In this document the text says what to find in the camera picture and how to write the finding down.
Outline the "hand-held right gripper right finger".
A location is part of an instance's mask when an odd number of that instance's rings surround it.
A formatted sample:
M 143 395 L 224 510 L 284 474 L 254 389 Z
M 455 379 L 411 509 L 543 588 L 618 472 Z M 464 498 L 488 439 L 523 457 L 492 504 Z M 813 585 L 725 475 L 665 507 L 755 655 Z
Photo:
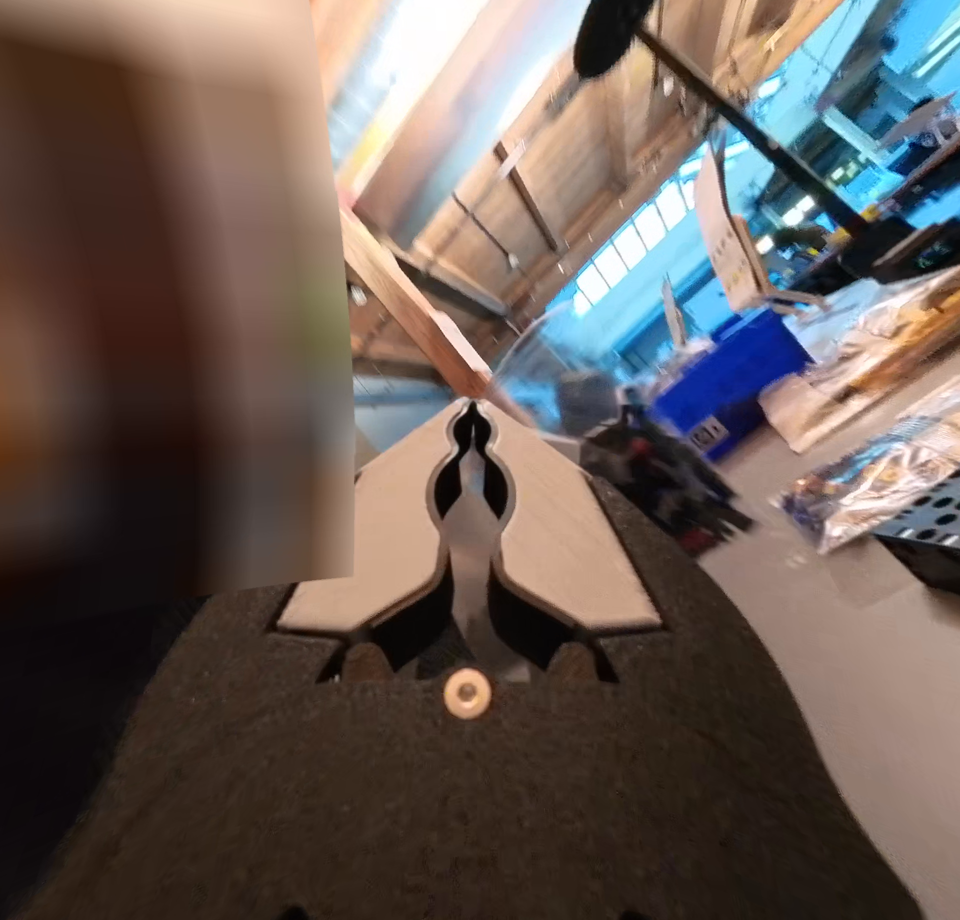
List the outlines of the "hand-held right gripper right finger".
M 578 440 L 542 434 L 481 400 L 477 451 L 499 522 L 487 608 L 511 651 L 547 666 L 567 643 L 597 654 L 603 640 L 664 627 L 580 464 Z

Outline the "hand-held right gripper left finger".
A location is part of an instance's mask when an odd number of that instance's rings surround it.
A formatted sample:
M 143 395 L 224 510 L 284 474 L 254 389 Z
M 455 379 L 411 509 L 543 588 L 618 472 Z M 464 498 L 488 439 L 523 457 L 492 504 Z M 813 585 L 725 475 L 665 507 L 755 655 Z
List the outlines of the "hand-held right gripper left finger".
M 441 525 L 462 493 L 474 413 L 473 401 L 453 401 L 359 470 L 352 576 L 300 583 L 277 631 L 374 643 L 390 662 L 418 659 L 443 635 L 453 587 Z

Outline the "clear bag of dark parts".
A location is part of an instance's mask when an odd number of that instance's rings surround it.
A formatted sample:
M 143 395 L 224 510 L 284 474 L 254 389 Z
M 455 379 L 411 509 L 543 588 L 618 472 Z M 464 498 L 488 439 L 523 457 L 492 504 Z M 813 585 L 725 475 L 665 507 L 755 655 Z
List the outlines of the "clear bag of dark parts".
M 734 507 L 736 495 L 686 443 L 654 423 L 634 386 L 611 373 L 610 356 L 579 345 L 580 317 L 572 307 L 549 309 L 498 363 L 485 400 L 508 402 L 528 416 L 539 439 L 583 473 L 602 479 L 691 556 L 747 531 L 753 520 Z M 497 564 L 515 513 L 516 471 L 491 459 L 490 419 L 474 412 L 472 442 L 482 458 L 483 496 L 497 518 L 498 541 L 487 586 L 488 633 L 510 650 L 503 670 L 527 680 L 545 671 L 563 646 L 579 643 L 602 658 L 593 640 L 623 628 L 586 626 L 505 583 Z

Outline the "blue plastic bin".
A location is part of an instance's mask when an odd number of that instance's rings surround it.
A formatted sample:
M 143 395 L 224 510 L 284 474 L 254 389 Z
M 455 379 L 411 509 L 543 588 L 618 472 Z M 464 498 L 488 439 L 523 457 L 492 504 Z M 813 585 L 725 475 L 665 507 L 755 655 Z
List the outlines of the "blue plastic bin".
M 803 372 L 810 362 L 785 319 L 761 311 L 722 329 L 712 350 L 692 362 L 647 408 L 657 423 L 717 462 L 766 422 L 762 392 Z

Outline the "small paper sign on stand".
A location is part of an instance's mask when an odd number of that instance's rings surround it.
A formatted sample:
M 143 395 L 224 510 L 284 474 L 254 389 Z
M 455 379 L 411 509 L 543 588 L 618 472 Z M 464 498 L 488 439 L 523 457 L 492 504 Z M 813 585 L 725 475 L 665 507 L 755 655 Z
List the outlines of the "small paper sign on stand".
M 661 299 L 669 335 L 674 348 L 680 349 L 688 342 L 688 332 L 683 310 L 676 301 L 673 286 L 668 275 L 664 276 L 661 284 Z

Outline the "clear bag blue yellow parts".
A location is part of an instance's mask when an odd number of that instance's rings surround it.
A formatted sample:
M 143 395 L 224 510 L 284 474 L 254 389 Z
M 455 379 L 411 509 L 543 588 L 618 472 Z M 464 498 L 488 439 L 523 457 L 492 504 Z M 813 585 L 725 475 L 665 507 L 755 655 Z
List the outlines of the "clear bag blue yellow parts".
M 885 433 L 790 482 L 772 503 L 818 554 L 831 554 L 929 501 L 958 466 L 958 401 L 934 398 Z

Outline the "black perforated block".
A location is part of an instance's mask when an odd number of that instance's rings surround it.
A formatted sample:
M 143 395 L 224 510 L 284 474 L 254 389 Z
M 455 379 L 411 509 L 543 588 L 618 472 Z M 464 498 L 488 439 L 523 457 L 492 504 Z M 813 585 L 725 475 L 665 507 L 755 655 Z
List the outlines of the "black perforated block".
M 926 587 L 959 595 L 959 471 L 918 495 L 872 538 Z

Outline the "clear bag of yellow beams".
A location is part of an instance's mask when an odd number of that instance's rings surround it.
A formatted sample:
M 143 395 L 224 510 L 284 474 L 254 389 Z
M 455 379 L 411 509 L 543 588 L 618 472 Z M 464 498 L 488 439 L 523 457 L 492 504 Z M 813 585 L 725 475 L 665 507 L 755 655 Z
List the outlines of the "clear bag of yellow beams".
M 758 397 L 767 423 L 796 454 L 898 391 L 958 340 L 959 267 L 890 285 L 856 281 L 825 304 L 786 318 L 809 361 Z

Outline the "black pole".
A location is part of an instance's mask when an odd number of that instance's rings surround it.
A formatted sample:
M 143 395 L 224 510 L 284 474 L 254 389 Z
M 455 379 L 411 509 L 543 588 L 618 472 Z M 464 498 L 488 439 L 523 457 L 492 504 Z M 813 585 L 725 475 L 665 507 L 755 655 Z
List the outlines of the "black pole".
M 869 230 L 868 220 L 835 194 L 808 164 L 761 130 L 699 67 L 645 26 L 654 2 L 590 0 L 573 47 L 573 68 L 578 78 L 593 81 L 605 76 L 626 55 L 633 41 L 640 41 L 687 90 L 740 132 L 776 170 L 804 189 L 852 237 Z

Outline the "wooden post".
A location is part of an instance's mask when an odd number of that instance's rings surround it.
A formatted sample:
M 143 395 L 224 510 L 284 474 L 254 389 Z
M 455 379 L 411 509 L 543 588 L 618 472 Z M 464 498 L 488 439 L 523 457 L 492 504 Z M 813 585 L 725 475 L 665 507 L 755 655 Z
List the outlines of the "wooden post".
M 457 396 L 486 399 L 523 426 L 533 419 L 495 385 L 489 365 L 447 314 L 435 309 L 403 272 L 395 255 L 352 211 L 340 207 L 346 278 L 375 297 Z

